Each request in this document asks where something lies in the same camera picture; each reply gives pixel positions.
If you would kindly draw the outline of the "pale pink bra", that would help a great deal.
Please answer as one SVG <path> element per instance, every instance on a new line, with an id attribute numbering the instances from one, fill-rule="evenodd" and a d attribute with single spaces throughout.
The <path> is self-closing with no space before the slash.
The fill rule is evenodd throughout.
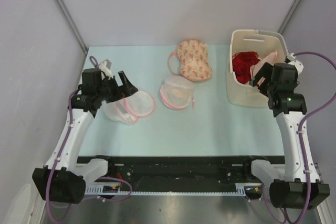
<path id="1" fill-rule="evenodd" d="M 268 56 L 262 58 L 255 65 L 252 65 L 250 67 L 251 78 L 253 79 L 255 77 L 255 75 L 258 73 L 258 71 L 262 68 L 262 66 L 265 63 L 268 63 L 273 66 L 276 63 L 277 56 L 278 56 L 278 51 L 271 52 Z"/>

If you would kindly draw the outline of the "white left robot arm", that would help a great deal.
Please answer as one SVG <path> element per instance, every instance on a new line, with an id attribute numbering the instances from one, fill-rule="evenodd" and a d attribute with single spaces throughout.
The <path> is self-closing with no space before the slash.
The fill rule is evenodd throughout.
<path id="1" fill-rule="evenodd" d="M 79 204 L 86 188 L 97 179 L 110 182 L 115 178 L 116 169 L 105 159 L 92 159 L 81 168 L 77 168 L 77 160 L 87 130 L 102 104 L 117 102 L 138 91 L 123 71 L 118 75 L 121 85 L 101 69 L 82 72 L 82 83 L 68 98 L 67 119 L 60 139 L 46 164 L 33 171 L 32 179 L 46 202 Z"/>

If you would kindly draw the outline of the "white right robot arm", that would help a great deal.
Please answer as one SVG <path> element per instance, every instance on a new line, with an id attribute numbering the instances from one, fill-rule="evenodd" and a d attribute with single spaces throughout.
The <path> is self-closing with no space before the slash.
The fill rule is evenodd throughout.
<path id="1" fill-rule="evenodd" d="M 267 62 L 252 78 L 268 98 L 268 106 L 280 129 L 285 170 L 282 172 L 265 159 L 256 159 L 242 169 L 243 179 L 260 179 L 269 187 L 271 203 L 276 208 L 315 209 L 330 195 L 330 187 L 321 181 L 314 166 L 303 120 L 307 114 L 304 96 L 295 93 L 298 70 L 287 63 Z"/>

